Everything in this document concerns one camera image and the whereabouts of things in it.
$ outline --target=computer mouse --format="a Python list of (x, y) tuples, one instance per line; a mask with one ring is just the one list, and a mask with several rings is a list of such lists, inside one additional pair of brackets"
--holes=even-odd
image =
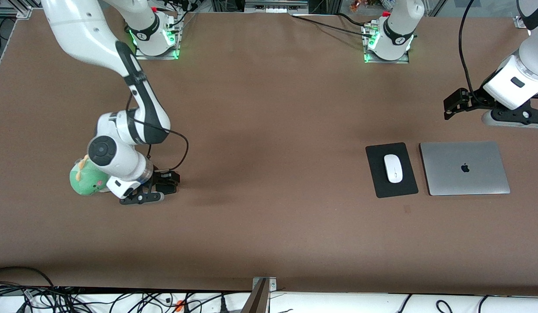
[(400, 165), (399, 157), (394, 154), (388, 154), (385, 156), (384, 161), (389, 182), (392, 182), (393, 184), (401, 182), (402, 166)]

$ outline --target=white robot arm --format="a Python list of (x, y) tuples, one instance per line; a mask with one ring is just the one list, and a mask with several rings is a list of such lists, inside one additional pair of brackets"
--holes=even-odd
[(409, 49), (424, 12), (422, 0), (398, 0), (390, 16), (378, 19), (379, 35), (368, 49), (383, 60), (400, 59)]
[(538, 108), (531, 106), (531, 99), (538, 100), (538, 0), (517, 0), (517, 6), (531, 35), (480, 89), (460, 88), (446, 98), (446, 120), (455, 113), (489, 109), (482, 117), (487, 125), (538, 128)]
[(538, 0), (517, 1), (530, 37), (508, 56), (483, 86), (497, 101), (514, 110), (538, 94)]
[[(107, 2), (122, 13), (141, 40), (142, 51), (163, 53), (170, 46), (163, 39), (166, 25), (160, 24), (165, 22), (162, 13), (154, 13), (146, 0)], [(169, 118), (132, 50), (108, 28), (96, 0), (43, 0), (42, 4), (60, 47), (77, 60), (116, 71), (138, 103), (128, 114), (122, 110), (101, 115), (88, 145), (91, 162), (111, 176), (106, 186), (124, 199), (153, 173), (152, 163), (134, 146), (163, 142), (166, 130), (170, 130)]]

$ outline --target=silver laptop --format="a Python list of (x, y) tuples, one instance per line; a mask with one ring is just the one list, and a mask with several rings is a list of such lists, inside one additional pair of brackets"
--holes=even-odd
[(510, 193), (495, 141), (421, 143), (429, 194)]

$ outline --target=green plush toy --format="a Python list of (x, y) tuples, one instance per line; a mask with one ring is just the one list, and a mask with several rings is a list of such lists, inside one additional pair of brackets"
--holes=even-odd
[(76, 162), (70, 171), (70, 185), (74, 191), (83, 196), (89, 196), (98, 191), (108, 192), (106, 181), (109, 176), (101, 172), (89, 159), (90, 157), (86, 155)]

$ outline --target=mouse pad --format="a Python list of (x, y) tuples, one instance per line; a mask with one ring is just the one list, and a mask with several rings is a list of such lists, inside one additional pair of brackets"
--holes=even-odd
[[(418, 185), (414, 178), (414, 171), (412, 170), (412, 164), (410, 164), (410, 157), (405, 143), (370, 145), (366, 147), (366, 154), (368, 155), (377, 198), (418, 193)], [(402, 181), (399, 183), (391, 183), (387, 178), (384, 161), (387, 154), (394, 154), (400, 159)]]

